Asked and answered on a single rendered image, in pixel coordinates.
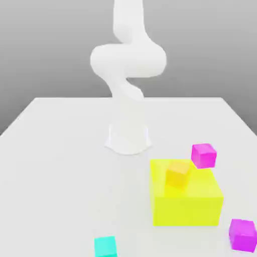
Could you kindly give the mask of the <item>small orange cube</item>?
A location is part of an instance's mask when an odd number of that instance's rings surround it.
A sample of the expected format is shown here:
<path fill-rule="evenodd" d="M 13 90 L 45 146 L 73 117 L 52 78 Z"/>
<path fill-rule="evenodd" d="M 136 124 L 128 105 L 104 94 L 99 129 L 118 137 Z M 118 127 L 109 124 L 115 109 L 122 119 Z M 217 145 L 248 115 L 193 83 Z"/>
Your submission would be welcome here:
<path fill-rule="evenodd" d="M 171 160 L 166 169 L 166 185 L 182 189 L 188 181 L 190 162 L 188 160 Z"/>

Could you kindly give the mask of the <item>small magenta cube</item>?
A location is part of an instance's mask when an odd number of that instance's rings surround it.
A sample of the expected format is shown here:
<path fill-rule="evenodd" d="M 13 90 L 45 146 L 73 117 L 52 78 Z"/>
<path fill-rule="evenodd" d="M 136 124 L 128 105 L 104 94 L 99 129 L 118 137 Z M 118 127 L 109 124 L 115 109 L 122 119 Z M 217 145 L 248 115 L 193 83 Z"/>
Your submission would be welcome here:
<path fill-rule="evenodd" d="M 229 240 L 233 250 L 254 252 L 257 245 L 257 230 L 253 221 L 232 219 Z"/>
<path fill-rule="evenodd" d="M 192 145 L 191 160 L 197 169 L 214 168 L 216 163 L 217 151 L 211 144 Z"/>

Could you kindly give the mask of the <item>small cyan cube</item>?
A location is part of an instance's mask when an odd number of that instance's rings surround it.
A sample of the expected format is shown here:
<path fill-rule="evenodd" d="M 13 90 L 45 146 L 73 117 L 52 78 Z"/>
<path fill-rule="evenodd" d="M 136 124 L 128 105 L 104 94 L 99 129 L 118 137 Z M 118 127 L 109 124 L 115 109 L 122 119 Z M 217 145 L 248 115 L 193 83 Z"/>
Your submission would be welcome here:
<path fill-rule="evenodd" d="M 114 236 L 98 237 L 94 239 L 95 257 L 118 257 Z"/>

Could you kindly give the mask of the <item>large yellow box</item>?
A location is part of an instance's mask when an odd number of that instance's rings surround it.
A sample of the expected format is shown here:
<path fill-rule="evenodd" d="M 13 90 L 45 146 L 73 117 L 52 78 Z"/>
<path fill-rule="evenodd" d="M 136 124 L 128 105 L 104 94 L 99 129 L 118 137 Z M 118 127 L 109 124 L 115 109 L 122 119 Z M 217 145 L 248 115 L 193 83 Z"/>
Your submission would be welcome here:
<path fill-rule="evenodd" d="M 184 188 L 166 183 L 174 159 L 150 160 L 150 201 L 154 226 L 217 226 L 224 196 L 211 169 L 198 169 L 191 160 Z"/>

